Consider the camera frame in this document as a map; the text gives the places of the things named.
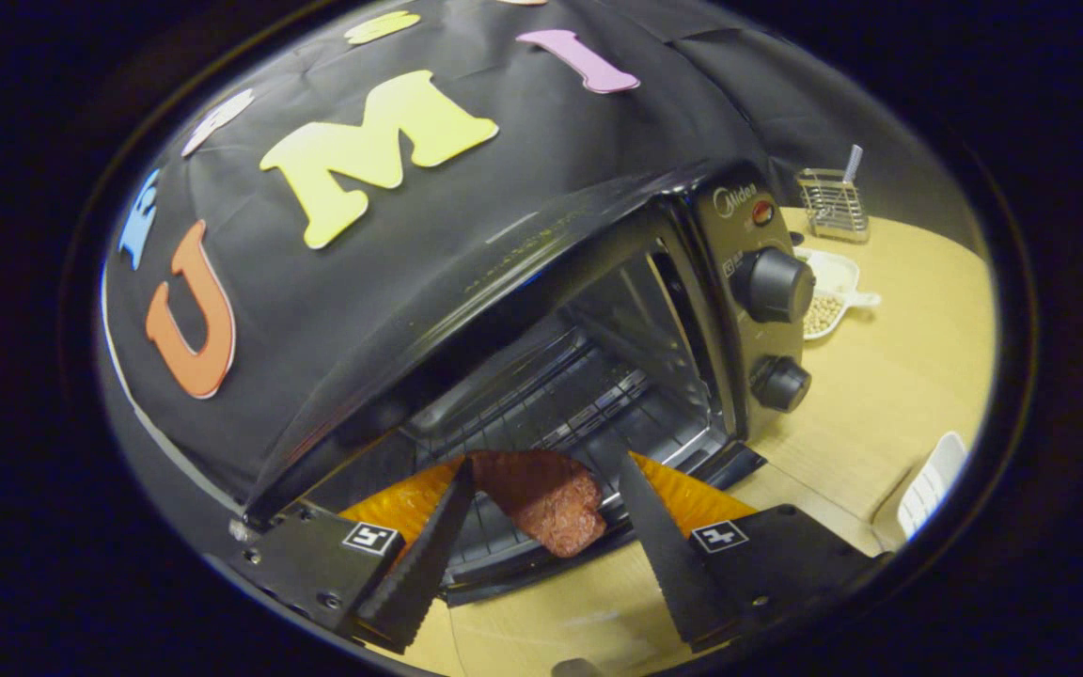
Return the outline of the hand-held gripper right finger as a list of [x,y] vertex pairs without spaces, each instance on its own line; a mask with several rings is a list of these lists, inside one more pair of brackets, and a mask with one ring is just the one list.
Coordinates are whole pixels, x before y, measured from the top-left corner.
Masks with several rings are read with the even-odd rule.
[[618,486],[676,632],[695,652],[784,639],[886,564],[799,507],[753,510],[636,453],[619,466]]

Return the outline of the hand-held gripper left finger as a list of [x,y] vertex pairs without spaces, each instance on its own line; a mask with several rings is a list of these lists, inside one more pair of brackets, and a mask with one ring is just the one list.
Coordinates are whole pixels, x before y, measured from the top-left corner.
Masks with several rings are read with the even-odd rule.
[[404,653],[475,495],[472,465],[460,458],[399,481],[347,515],[298,502],[242,548],[242,578],[328,633]]

